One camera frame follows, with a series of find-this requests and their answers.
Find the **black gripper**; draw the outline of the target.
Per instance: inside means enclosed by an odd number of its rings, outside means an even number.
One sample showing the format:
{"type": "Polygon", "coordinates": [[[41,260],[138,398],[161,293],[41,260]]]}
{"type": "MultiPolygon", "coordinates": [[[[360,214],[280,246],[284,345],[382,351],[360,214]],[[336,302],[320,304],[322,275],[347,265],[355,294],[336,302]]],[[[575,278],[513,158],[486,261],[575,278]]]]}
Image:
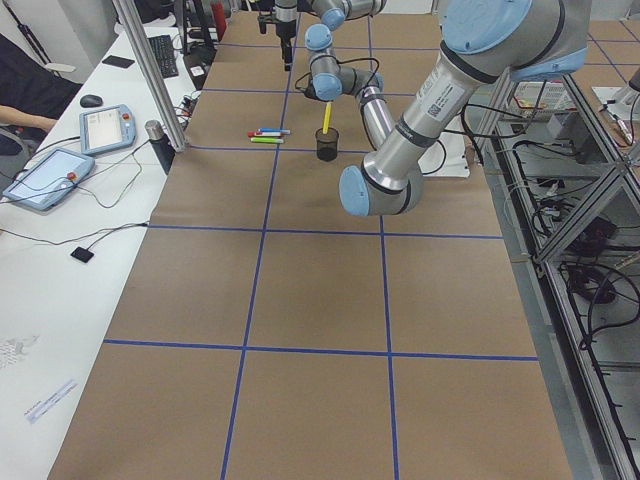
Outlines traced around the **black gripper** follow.
{"type": "Polygon", "coordinates": [[[293,62],[292,39],[295,37],[295,21],[278,21],[276,35],[280,40],[282,61],[285,71],[290,71],[293,62]]]}
{"type": "Polygon", "coordinates": [[[314,89],[314,87],[312,85],[309,85],[304,90],[304,95],[305,95],[306,98],[309,98],[309,99],[318,99],[316,91],[315,91],[315,89],[314,89]]]}

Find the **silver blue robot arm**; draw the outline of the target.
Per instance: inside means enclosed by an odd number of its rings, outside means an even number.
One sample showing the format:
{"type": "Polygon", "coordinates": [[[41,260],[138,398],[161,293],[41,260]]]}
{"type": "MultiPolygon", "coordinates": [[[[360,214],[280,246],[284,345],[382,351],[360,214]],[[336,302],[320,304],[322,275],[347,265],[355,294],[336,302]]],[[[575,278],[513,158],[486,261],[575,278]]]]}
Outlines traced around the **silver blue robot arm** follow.
{"type": "Polygon", "coordinates": [[[343,208],[355,216],[397,215],[420,200],[419,160],[482,85],[503,72],[544,81],[581,68],[587,55],[589,1],[450,1],[441,18],[437,62],[412,104],[393,122],[372,73],[341,67],[332,33],[345,21],[373,16],[382,1],[313,1],[319,23],[305,34],[316,96],[354,96],[374,149],[341,174],[343,208]]]}
{"type": "Polygon", "coordinates": [[[346,21],[372,17],[382,12],[385,0],[277,0],[265,12],[258,15],[261,34],[267,33],[269,25],[275,28],[279,39],[283,67],[289,72],[293,65],[293,39],[298,32],[300,12],[314,14],[330,31],[335,31],[346,21]]]}

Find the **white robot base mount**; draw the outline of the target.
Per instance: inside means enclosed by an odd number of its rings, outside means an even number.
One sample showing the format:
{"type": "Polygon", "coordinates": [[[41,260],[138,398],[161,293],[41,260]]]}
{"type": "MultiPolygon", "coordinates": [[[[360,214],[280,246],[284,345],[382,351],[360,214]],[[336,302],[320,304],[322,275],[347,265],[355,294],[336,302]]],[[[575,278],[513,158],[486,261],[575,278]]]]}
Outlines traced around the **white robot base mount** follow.
{"type": "Polygon", "coordinates": [[[462,135],[443,133],[419,159],[421,172],[429,178],[468,178],[465,148],[462,135]]]}

